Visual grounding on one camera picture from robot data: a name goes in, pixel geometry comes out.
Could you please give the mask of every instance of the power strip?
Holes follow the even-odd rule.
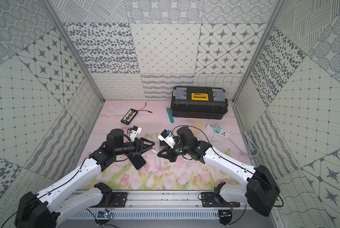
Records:
[[[207,129],[214,132],[215,135],[220,135],[222,136],[223,138],[228,138],[229,137],[229,133],[224,131],[223,129],[220,130],[220,132],[218,133],[216,131],[216,126],[214,124],[208,124],[207,125]]]

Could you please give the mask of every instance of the metal frame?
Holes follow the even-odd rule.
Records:
[[[279,15],[281,14],[283,8],[284,8],[284,5],[286,3],[287,0],[279,0],[274,8],[274,11],[273,13],[271,14],[271,18],[265,28],[265,32],[264,32],[264,35],[261,37],[260,39],[260,43],[259,43],[259,46],[257,47],[256,49],[256,52],[255,52],[255,55],[254,57],[252,58],[251,62],[250,62],[250,65],[248,66],[246,72],[245,72],[245,76],[244,78],[242,79],[241,81],[241,84],[240,86],[238,87],[237,91],[236,91],[236,95],[233,99],[233,102],[236,102],[243,87],[245,86],[245,83],[246,83],[246,80],[247,78],[249,77],[249,75],[252,73],[252,70],[254,69],[254,66],[256,64],[256,62],[258,61],[259,59],[259,56],[262,52],[262,50],[264,49],[264,46],[267,42],[267,40],[269,39],[269,36],[271,34],[271,31],[274,29],[274,26],[277,22],[277,19],[279,17]]]
[[[77,52],[77,49],[75,48],[73,42],[71,41],[71,38],[66,32],[66,29],[63,27],[63,24],[59,17],[56,14],[56,10],[53,7],[52,3],[49,0],[39,0],[43,8],[45,9],[46,13],[50,17],[51,21],[55,25],[55,28],[60,32],[61,38],[66,42],[68,48],[71,50],[71,54],[76,59],[77,63],[79,64],[81,70],[83,71],[86,79],[89,81],[90,85],[94,88],[95,93],[98,95],[100,100],[103,102],[105,99],[103,98],[103,95],[100,93],[97,85],[95,84],[93,78],[91,77],[91,74],[89,70],[86,68],[84,61],[80,57],[80,54]]]
[[[246,150],[247,150],[248,154],[251,154],[251,150],[248,147],[248,144],[246,143],[245,135],[243,134],[244,128],[243,128],[243,125],[242,125],[242,122],[241,122],[241,119],[240,119],[240,115],[238,114],[236,104],[232,103],[232,109],[233,109],[233,113],[235,114],[235,117],[236,117],[236,122],[237,122],[237,124],[240,128],[242,139],[245,143]],[[256,162],[256,159],[254,157],[250,157],[250,161],[251,161],[251,164],[253,166],[255,166],[255,167],[258,166],[258,163]],[[284,215],[282,208],[273,207],[273,209],[271,211],[271,215],[272,215],[274,222],[275,222],[275,224],[278,228],[289,228],[288,222],[285,219],[285,215]]]

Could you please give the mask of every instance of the black toolbox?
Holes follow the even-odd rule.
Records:
[[[220,120],[228,112],[226,95],[222,88],[175,86],[172,116]]]

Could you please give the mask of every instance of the battery charger board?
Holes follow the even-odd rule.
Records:
[[[138,111],[131,108],[127,114],[122,118],[121,122],[125,125],[129,125],[134,117],[137,115]]]

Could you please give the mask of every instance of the black cable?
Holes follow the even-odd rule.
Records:
[[[184,157],[184,155],[183,155],[183,158],[186,159],[186,160],[188,160],[188,161],[191,161],[191,160],[192,160],[192,158],[191,158],[191,159],[187,159],[186,157]]]
[[[126,141],[126,142],[130,142],[130,141],[131,141],[131,139],[129,138],[128,135],[124,135],[124,134],[123,134],[123,136],[127,138],[127,141]],[[124,161],[127,160],[127,159],[128,159],[128,158],[126,158],[126,159],[124,159],[124,160],[114,161],[114,162],[124,162]]]
[[[245,211],[246,211],[246,207],[247,207],[247,204],[245,205],[245,209],[243,210],[243,213],[241,214],[241,216],[240,216],[236,221],[231,222],[231,223],[228,223],[227,226],[228,226],[228,225],[231,225],[231,224],[233,224],[233,223],[235,223],[235,222],[237,222],[238,220],[240,220],[240,219],[242,218],[243,214],[244,214]]]
[[[149,111],[149,110],[138,110],[138,111],[146,111],[146,112],[150,112],[150,113],[152,113],[151,111]]]
[[[114,228],[118,228],[117,226],[114,226],[112,224],[104,224],[104,226],[113,226]]]
[[[114,162],[124,162],[125,160],[127,160],[128,158],[124,159],[124,160],[119,160],[119,161],[114,161]]]
[[[130,142],[131,141],[131,139],[129,138],[129,136],[128,135],[125,135],[125,134],[122,134],[124,137],[126,137],[127,138],[127,142]]]
[[[189,125],[179,125],[179,126],[176,126],[175,128],[177,128],[177,127],[193,127],[193,126],[189,126]],[[208,139],[208,137],[207,137],[207,135],[202,131],[202,130],[200,130],[203,134],[204,134],[204,136],[205,136],[205,138],[207,139],[207,141],[208,141],[208,143],[210,144],[210,142],[209,142],[209,139]],[[221,155],[219,155],[214,149],[213,149],[213,146],[211,145],[211,147],[210,148],[212,148],[212,150],[214,151],[214,153],[216,153],[217,155],[218,155],[218,157],[221,157],[221,158],[223,158],[224,160],[226,160],[226,161],[228,161],[228,162],[231,162],[230,160],[228,160],[228,159],[225,159],[224,157],[222,157]],[[242,166],[240,166],[240,165],[237,165],[236,163],[234,163],[234,162],[231,162],[232,164],[234,164],[235,166],[238,166],[238,167],[240,167],[241,169],[244,169],[245,171],[247,171],[247,172],[249,172],[249,173],[251,173],[252,175],[255,175],[257,178],[259,178],[262,182],[264,182],[271,190],[273,190],[276,194],[277,194],[277,196],[281,199],[281,201],[282,201],[282,205],[281,206],[278,206],[278,205],[274,205],[274,207],[283,207],[284,206],[284,201],[283,201],[283,199],[280,197],[280,195],[279,195],[279,193],[275,190],[275,189],[273,189],[268,183],[266,183],[266,181],[264,181],[263,179],[261,179],[260,177],[258,177],[256,174],[254,174],[254,173],[252,173],[252,172],[250,172],[250,171],[248,171],[247,169],[245,169],[244,167],[242,167]]]
[[[82,165],[84,164],[84,162],[85,162],[86,159],[87,159],[87,158],[84,159],[84,161],[82,162],[82,164],[81,164],[81,166],[80,166],[80,169],[75,173],[75,175],[74,175],[73,177],[71,177],[70,180],[72,180],[72,179],[76,176],[76,174],[78,174],[78,172],[81,170],[81,167],[82,167]],[[44,194],[44,195],[41,196],[40,198],[44,197],[44,196],[47,195],[47,194],[50,195],[51,192],[53,192],[54,190],[56,190],[56,189],[58,189],[58,188],[64,186],[64,185],[67,184],[70,180],[68,180],[66,183],[64,183],[64,184],[62,184],[62,185],[60,185],[60,186],[58,186],[57,188],[55,188],[55,189],[49,191],[48,193]],[[22,207],[21,209],[17,210],[17,211],[16,211],[14,214],[12,214],[7,220],[5,220],[5,222],[3,223],[3,225],[1,225],[0,228],[3,228],[3,226],[5,225],[5,223],[6,223],[11,217],[13,217],[16,213],[18,213],[18,211],[23,210],[25,207],[31,205],[32,203],[36,202],[36,201],[39,200],[40,198],[37,198],[37,199],[34,200],[33,202],[28,203],[26,206],[24,206],[24,207]]]
[[[90,214],[92,214],[92,216],[94,217],[95,221],[100,225],[101,228],[104,228],[100,223],[99,221],[97,220],[97,218],[95,217],[95,215],[89,210],[86,208],[86,210],[88,210],[90,212]]]

